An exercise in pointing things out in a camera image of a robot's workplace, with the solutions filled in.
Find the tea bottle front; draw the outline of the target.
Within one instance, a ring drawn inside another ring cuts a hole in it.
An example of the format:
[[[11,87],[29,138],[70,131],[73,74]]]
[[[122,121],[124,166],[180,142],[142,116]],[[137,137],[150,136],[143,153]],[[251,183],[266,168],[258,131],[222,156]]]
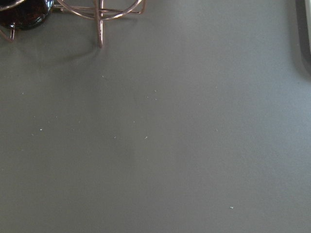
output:
[[[7,29],[28,30],[49,15],[54,0],[2,0],[0,25]]]

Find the cream rabbit tray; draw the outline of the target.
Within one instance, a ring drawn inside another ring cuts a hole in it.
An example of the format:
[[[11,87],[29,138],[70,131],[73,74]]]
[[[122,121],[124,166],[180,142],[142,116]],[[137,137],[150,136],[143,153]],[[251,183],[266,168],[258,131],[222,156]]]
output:
[[[302,60],[311,65],[311,1],[295,0],[299,47]]]

